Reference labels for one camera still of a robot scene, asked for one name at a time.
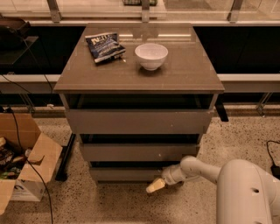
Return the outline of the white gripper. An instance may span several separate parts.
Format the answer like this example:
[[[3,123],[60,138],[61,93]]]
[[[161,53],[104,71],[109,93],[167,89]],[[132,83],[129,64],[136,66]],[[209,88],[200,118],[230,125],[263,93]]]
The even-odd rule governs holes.
[[[156,178],[146,188],[147,193],[154,193],[165,187],[165,183],[168,186],[176,185],[179,182],[185,180],[185,174],[182,172],[179,164],[173,164],[165,167],[161,174],[162,178]]]

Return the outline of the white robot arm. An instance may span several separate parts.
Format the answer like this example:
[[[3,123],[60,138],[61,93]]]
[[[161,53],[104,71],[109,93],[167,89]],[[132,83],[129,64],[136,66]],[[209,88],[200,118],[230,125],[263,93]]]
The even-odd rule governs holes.
[[[216,184],[217,224],[272,224],[280,215],[280,180],[242,159],[218,167],[183,157],[179,164],[165,167],[146,192],[199,177]]]

